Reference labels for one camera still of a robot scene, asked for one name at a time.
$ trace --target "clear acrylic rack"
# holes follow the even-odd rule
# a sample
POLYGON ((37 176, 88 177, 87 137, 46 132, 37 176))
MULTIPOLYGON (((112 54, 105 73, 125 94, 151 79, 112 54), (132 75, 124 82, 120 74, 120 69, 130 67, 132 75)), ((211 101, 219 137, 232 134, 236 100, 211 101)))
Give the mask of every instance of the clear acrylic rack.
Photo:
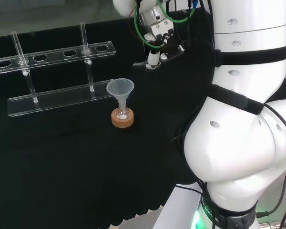
POLYGON ((112 96, 106 90, 107 84, 112 80, 95 83, 92 77, 92 66, 94 58, 114 55, 116 53, 114 45, 112 42, 88 44, 85 23, 81 22, 79 27, 82 36, 81 46, 28 54, 22 52, 17 33, 11 33, 17 56, 0 58, 0 74, 22 71, 30 94, 8 99, 8 116, 26 115, 112 96), (35 92, 30 74, 31 68, 80 60, 85 62, 88 84, 48 92, 35 92))

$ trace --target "glass test tube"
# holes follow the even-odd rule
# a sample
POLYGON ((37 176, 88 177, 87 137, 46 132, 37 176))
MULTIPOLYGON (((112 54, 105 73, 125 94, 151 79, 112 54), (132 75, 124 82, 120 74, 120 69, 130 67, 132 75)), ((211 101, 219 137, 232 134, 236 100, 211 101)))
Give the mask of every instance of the glass test tube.
POLYGON ((38 99, 37 99, 35 88, 34 88, 34 85, 33 85, 32 79, 31 79, 30 69, 28 68, 27 60, 25 59, 25 57, 23 55, 22 48, 21 48, 17 33, 15 31, 11 32, 11 36, 12 36, 13 43, 14 43, 15 48, 16 48, 16 52, 19 56, 18 63, 20 64, 20 66, 22 68, 22 74, 25 77, 25 80, 27 82, 30 94, 33 97, 34 103, 37 103, 38 99))
MULTIPOLYGON (((88 47, 87 34, 86 34, 86 28, 85 28, 85 23, 84 22, 80 23, 80 29, 81 29, 82 45, 83 45, 82 53, 84 55, 88 55, 88 54, 91 53, 91 49, 88 47)), ((94 83, 93 83, 93 77, 92 77, 92 61, 91 61, 91 58, 86 58, 86 59, 84 59, 84 61, 86 63, 86 70, 87 70, 87 75, 88 75, 88 82, 90 84, 90 91, 94 92, 94 83)))

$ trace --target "green cable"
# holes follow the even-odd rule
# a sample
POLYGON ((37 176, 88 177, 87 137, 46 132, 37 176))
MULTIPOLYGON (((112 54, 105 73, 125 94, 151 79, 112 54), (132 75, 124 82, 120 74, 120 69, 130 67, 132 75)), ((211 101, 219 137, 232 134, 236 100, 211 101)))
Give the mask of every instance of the green cable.
POLYGON ((160 49, 161 46, 155 46, 155 45, 152 45, 150 43, 147 42, 147 40, 144 39, 144 37, 141 35, 140 31, 139 31, 139 28, 138 28, 138 24, 137 24, 137 11, 138 11, 138 8, 137 6, 135 6, 135 10, 134 10, 134 14, 133 14, 133 19, 134 19, 134 26, 135 26, 135 29, 137 30, 137 33, 139 35, 139 37, 141 38, 141 40, 146 44, 148 45, 149 47, 153 48, 153 49, 160 49))
MULTIPOLYGON (((165 12, 165 10, 163 9, 163 6, 161 5, 160 1, 157 0, 157 4, 159 5, 162 13, 167 17, 168 20, 174 22, 174 23, 183 23, 183 22, 186 22, 188 17, 182 19, 182 20, 175 20, 175 19, 172 19, 170 16, 167 15, 167 13, 165 12)), ((190 17, 194 14, 195 12, 195 8, 192 9, 191 13, 190 13, 190 17)))

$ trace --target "table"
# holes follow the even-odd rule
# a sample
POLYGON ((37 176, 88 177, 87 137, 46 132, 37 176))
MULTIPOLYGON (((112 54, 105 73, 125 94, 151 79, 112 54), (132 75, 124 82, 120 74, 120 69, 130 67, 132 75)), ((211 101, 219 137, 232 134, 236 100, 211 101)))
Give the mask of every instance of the table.
MULTIPOLYGON (((192 35, 206 39, 204 15, 196 10, 192 35)), ((134 69, 145 60, 143 45, 127 19, 86 25, 88 42, 112 41, 117 55, 95 60, 95 81, 129 78, 127 104, 135 124, 114 128, 114 98, 25 116, 7 117, 7 99, 28 94, 20 73, 0 75, 0 229, 106 229, 164 205, 176 183, 195 182, 171 141, 176 128, 204 96, 212 54, 194 43, 159 70, 134 69)), ((77 26, 20 34, 24 53, 81 44, 77 26)), ((0 57, 14 55, 0 37, 0 57)), ((83 62, 32 69, 37 92, 87 83, 83 62)), ((286 98, 286 81, 271 100, 286 98)))

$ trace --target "plastic funnel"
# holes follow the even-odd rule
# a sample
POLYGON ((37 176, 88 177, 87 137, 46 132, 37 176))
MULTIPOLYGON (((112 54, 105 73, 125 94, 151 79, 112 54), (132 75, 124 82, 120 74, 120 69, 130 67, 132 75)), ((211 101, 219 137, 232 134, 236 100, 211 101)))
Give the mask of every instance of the plastic funnel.
POLYGON ((127 119, 129 110, 126 108, 126 99, 134 89, 134 84, 129 79, 116 79, 107 85, 107 91, 119 101, 119 108, 116 109, 115 115, 118 119, 127 119))
POLYGON ((107 85, 107 91, 118 101, 125 101, 130 92, 134 89, 134 84, 129 79, 116 79, 107 85))

